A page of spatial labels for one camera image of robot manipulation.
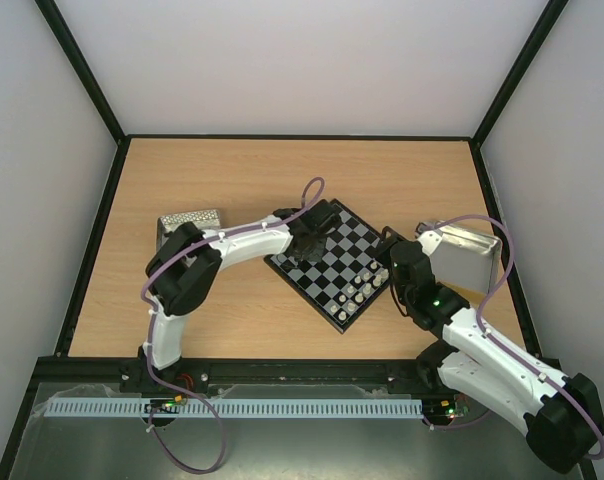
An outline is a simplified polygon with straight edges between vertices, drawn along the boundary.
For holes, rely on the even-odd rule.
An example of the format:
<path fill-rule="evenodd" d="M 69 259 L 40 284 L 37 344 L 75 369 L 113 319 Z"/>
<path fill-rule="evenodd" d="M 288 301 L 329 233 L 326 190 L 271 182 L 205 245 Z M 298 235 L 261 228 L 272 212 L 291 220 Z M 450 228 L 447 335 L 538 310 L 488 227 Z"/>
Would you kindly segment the black white chess board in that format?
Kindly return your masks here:
<path fill-rule="evenodd" d="M 341 224 L 328 235 L 320 261 L 296 262 L 284 255 L 286 261 L 279 264 L 278 254 L 265 257 L 264 262 L 338 332 L 343 333 L 375 302 L 390 281 L 388 271 L 374 258 L 381 234 L 339 200 L 333 199 L 331 204 L 338 209 Z M 373 286 L 376 275 L 383 277 L 380 287 Z M 357 276 L 364 281 L 361 287 L 355 284 Z M 363 293 L 367 283 L 372 286 L 370 295 Z M 355 288 L 353 295 L 347 292 L 349 285 Z M 358 293 L 364 296 L 361 304 L 355 301 Z M 344 304 L 338 300 L 340 295 L 347 297 Z M 349 301 L 356 305 L 353 312 L 347 310 Z M 339 312 L 347 314 L 344 322 L 338 319 L 339 312 L 330 312 L 332 305 L 338 305 Z"/>

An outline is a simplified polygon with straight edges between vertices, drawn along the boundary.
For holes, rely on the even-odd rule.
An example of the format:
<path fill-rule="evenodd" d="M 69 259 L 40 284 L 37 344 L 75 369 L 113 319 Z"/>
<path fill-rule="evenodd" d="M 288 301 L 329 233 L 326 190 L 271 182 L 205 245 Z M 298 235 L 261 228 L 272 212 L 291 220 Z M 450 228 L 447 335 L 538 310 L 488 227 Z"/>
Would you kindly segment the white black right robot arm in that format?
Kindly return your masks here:
<path fill-rule="evenodd" d="M 518 430 L 558 473 L 603 457 L 604 414 L 595 383 L 521 349 L 438 282 L 430 257 L 440 239 L 429 232 L 408 240 L 385 227 L 375 254 L 390 274 L 398 310 L 437 339 L 417 358 L 420 384 L 472 397 Z"/>

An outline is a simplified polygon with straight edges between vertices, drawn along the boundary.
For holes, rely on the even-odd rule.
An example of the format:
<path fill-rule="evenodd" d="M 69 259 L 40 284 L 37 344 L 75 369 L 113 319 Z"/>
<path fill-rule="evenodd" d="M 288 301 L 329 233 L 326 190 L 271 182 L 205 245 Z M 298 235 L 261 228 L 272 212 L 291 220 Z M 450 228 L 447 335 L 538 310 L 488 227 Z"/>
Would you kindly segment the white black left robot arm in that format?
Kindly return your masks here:
<path fill-rule="evenodd" d="M 188 317 L 218 273 L 268 255 L 306 259 L 324 248 L 340 223 L 336 207 L 320 200 L 233 228 L 202 230 L 192 222 L 178 227 L 146 267 L 141 298 L 149 304 L 150 325 L 143 351 L 150 365 L 164 370 L 180 360 Z"/>

